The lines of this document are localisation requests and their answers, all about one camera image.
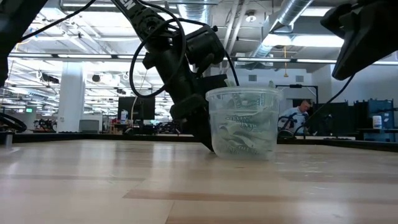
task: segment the clear plastic cup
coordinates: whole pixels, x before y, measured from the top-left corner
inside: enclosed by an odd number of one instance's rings
[[[279,102],[275,88],[225,87],[206,94],[211,138],[226,159],[275,158]]]

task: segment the wooden table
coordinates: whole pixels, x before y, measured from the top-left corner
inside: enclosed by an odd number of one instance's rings
[[[278,146],[227,161],[197,143],[0,149],[1,223],[398,223],[398,154]]]

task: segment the white bottle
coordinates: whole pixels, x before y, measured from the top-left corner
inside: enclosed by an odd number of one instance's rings
[[[121,124],[126,124],[128,115],[129,115],[129,113],[126,110],[122,110],[122,113],[120,115],[120,123]]]
[[[381,116],[373,116],[373,129],[382,129]]]

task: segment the ceiling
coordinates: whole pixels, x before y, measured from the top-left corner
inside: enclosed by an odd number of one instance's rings
[[[63,0],[60,7],[59,0],[49,0],[49,3],[37,15],[35,21],[26,31],[26,34],[37,30],[47,24],[63,18],[66,14],[78,9],[79,4],[85,4],[88,0]],[[164,5],[164,2],[154,1],[157,4]],[[169,1],[170,10],[177,16],[181,16],[184,5],[174,4],[175,2],[189,2],[189,0]],[[228,19],[231,19],[231,8],[234,1],[230,0],[207,0],[208,4],[203,7],[206,15],[209,15],[208,23],[212,26],[218,26],[217,35],[224,40],[226,35],[226,26]],[[277,12],[280,9],[282,1],[250,1],[246,11],[253,10],[256,17],[255,21],[248,22],[245,19],[238,32],[237,41],[233,45],[231,54],[249,55],[255,50],[264,38],[262,33],[263,22],[267,16]],[[347,1],[337,0],[316,0],[310,7],[324,9],[332,7]],[[14,52],[19,53],[50,53],[50,54],[133,54],[141,43],[130,25],[129,21],[118,10],[109,4],[110,1],[97,0],[96,4],[108,4],[106,7],[91,7],[87,11],[80,13],[74,18],[61,23],[59,26],[50,28],[39,34],[37,37],[17,45]],[[238,16],[241,13],[242,0],[238,6],[238,13],[235,18],[235,25]],[[165,19],[170,17],[160,13]],[[330,33],[320,26],[319,16],[302,16],[295,23],[295,28],[291,35],[312,35]],[[186,33],[198,29],[198,26],[183,25]],[[294,57],[294,58],[326,58],[334,59],[338,55],[338,47],[311,47],[288,45],[285,48],[274,47],[270,54],[273,57]],[[129,90],[129,82],[126,79],[126,72],[129,70],[127,62],[84,62],[85,70],[88,73],[86,90],[86,113],[105,113],[114,114],[117,108],[117,100],[120,96],[115,89],[103,89],[104,86],[118,86],[126,91],[126,95],[132,95]],[[51,75],[62,81],[61,61],[51,60],[24,60],[23,58],[11,59],[9,65],[12,66],[10,78],[7,85],[24,85],[24,88],[6,88],[3,94],[3,104],[9,109],[17,109],[18,106],[39,105],[39,111],[45,114],[57,112],[59,99],[59,87],[43,88],[48,83],[40,81],[43,73]],[[284,67],[283,63],[275,63],[267,69],[280,69]],[[316,66],[310,64],[289,64],[289,68],[302,68],[311,72]],[[100,82],[92,80],[93,75],[101,75]],[[162,86],[156,69],[146,71],[141,63],[136,64],[134,71],[134,83],[143,88],[157,89]],[[107,105],[106,109],[101,108],[101,104],[93,106],[91,102],[103,103]],[[157,98],[158,114],[168,116],[168,110],[172,101],[168,94],[163,93]]]

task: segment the pillar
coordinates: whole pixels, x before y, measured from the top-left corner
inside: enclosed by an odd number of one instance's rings
[[[61,77],[57,132],[79,132],[83,117],[86,75],[83,63],[64,62]]]
[[[27,106],[25,111],[25,119],[24,123],[27,126],[26,133],[31,133],[33,129],[35,129],[34,122],[36,120],[36,106]]]

